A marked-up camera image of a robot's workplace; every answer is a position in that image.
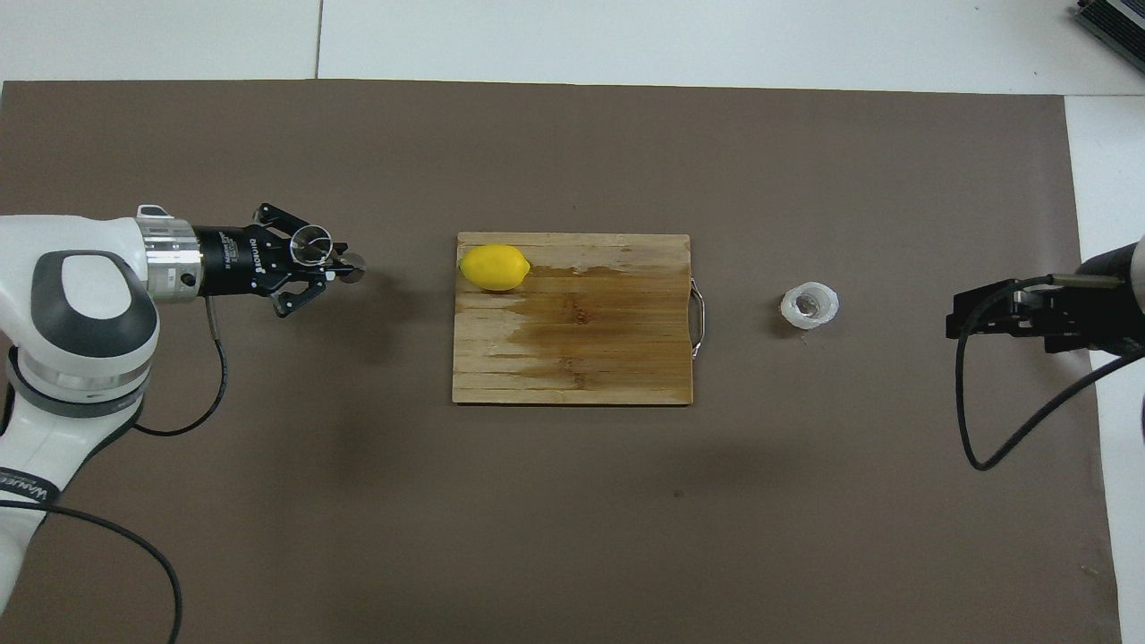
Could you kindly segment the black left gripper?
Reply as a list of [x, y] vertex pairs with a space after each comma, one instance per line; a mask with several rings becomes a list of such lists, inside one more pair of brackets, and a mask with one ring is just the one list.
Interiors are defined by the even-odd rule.
[[[323, 225], [307, 223], [269, 203], [255, 209], [254, 220], [283, 235], [293, 262], [332, 262], [349, 249]], [[291, 273], [283, 285], [270, 292], [271, 283], [261, 257], [263, 233], [262, 228], [197, 228], [195, 236], [202, 257], [198, 293], [268, 296], [276, 317], [287, 319], [322, 294], [331, 281], [352, 278], [352, 265], [314, 267]]]

